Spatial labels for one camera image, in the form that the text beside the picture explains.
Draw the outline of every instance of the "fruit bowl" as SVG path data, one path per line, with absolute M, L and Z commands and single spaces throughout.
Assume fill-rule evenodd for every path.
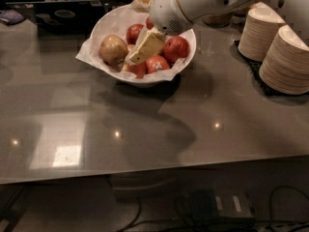
M 176 74 L 180 73 L 192 60 L 196 50 L 196 37 L 192 29 L 181 34 L 190 45 L 190 53 L 185 59 L 179 59 L 171 70 L 150 73 L 142 79 L 135 78 L 131 72 L 120 72 L 119 70 L 106 65 L 98 55 L 100 43 L 105 36 L 116 34 L 126 40 L 127 28 L 135 23 L 146 25 L 148 13 L 138 13 L 130 5 L 119 7 L 102 17 L 94 27 L 90 38 L 81 46 L 76 59 L 81 60 L 93 67 L 96 67 L 114 78 L 130 85 L 148 88 L 164 81 L 171 81 Z

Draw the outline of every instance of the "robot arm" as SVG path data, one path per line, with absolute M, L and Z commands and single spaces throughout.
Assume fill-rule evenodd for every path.
M 309 0 L 153 0 L 150 19 L 168 34 L 180 34 L 206 15 L 222 15 L 262 1 L 277 11 L 309 45 Z

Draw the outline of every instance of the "table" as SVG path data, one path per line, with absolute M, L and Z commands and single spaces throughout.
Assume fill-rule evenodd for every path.
M 309 154 L 309 98 L 266 97 L 237 26 L 194 27 L 193 62 L 151 89 L 75 59 L 85 35 L 0 25 L 0 184 Z

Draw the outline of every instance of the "white label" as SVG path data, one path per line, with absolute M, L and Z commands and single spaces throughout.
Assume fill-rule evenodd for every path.
M 241 213 L 241 207 L 239 203 L 239 198 L 237 196 L 233 196 L 234 204 L 238 213 Z
M 222 211 L 223 207 L 221 198 L 219 196 L 215 196 L 215 201 L 216 201 L 216 208 L 218 209 L 218 211 Z

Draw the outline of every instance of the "stacked bowls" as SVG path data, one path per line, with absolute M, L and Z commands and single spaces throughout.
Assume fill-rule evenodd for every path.
M 280 27 L 285 21 L 269 6 L 260 3 L 250 10 L 239 43 L 239 52 L 254 61 L 263 62 Z
M 285 94 L 309 91 L 309 47 L 288 25 L 279 29 L 259 75 L 265 84 Z

